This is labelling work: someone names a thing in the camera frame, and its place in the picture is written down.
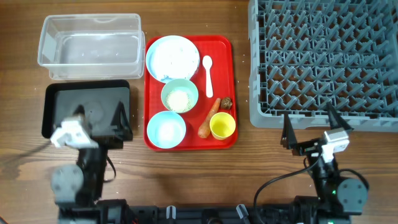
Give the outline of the light blue bowl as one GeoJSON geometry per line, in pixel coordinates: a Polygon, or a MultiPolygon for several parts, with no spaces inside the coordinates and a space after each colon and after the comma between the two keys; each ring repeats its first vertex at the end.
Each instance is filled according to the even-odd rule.
{"type": "Polygon", "coordinates": [[[171,149],[184,139],[187,127],[184,119],[173,111],[161,111],[148,122],[147,137],[156,147],[171,149]]]}

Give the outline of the mint green bowl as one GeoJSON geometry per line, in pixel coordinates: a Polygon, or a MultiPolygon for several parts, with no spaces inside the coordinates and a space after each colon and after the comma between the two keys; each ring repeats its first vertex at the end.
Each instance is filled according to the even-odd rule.
{"type": "Polygon", "coordinates": [[[190,95],[190,98],[191,98],[191,102],[192,102],[192,107],[188,111],[193,109],[193,107],[196,105],[196,103],[198,101],[198,97],[199,97],[198,89],[193,82],[191,82],[190,80],[186,80],[186,79],[174,79],[174,80],[166,83],[161,91],[161,101],[166,108],[167,108],[167,106],[166,106],[165,99],[166,99],[166,96],[172,90],[183,90],[183,91],[188,92],[188,94],[190,95]]]}

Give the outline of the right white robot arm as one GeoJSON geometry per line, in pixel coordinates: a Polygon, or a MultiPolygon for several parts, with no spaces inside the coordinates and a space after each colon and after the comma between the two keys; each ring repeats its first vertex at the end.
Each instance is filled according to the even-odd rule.
{"type": "Polygon", "coordinates": [[[361,215],[368,200],[369,183],[358,172],[339,169],[335,154],[349,144],[353,128],[326,104],[330,130],[319,138],[298,142],[288,114],[284,115],[281,145],[295,156],[303,156],[305,171],[313,180],[316,197],[297,196],[289,206],[293,223],[349,223],[350,216],[361,215]]]}

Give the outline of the pile of white rice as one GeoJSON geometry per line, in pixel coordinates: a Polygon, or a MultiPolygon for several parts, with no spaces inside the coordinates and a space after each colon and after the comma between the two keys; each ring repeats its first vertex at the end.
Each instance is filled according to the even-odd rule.
{"type": "Polygon", "coordinates": [[[192,107],[188,92],[183,90],[172,90],[165,99],[166,106],[170,111],[184,113],[192,107]]]}

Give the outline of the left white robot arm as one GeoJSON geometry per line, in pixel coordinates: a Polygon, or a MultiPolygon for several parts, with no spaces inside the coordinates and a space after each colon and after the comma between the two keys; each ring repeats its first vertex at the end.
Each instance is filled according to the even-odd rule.
{"type": "Polygon", "coordinates": [[[76,164],[61,166],[52,174],[51,188],[55,203],[62,208],[89,207],[101,197],[110,149],[122,149],[124,141],[132,140],[132,129],[119,102],[108,128],[92,135],[92,128],[79,105],[73,116],[66,117],[50,137],[55,147],[67,146],[78,150],[76,164]]]}

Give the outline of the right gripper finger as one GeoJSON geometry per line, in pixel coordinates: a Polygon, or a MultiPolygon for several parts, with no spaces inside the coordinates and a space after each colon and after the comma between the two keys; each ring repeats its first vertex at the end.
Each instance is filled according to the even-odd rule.
{"type": "Polygon", "coordinates": [[[326,112],[328,113],[330,129],[343,128],[346,132],[353,131],[353,128],[337,113],[330,102],[326,104],[326,112]]]}
{"type": "Polygon", "coordinates": [[[282,130],[280,144],[286,149],[296,149],[297,147],[297,139],[287,113],[284,114],[284,127],[282,130]]]}

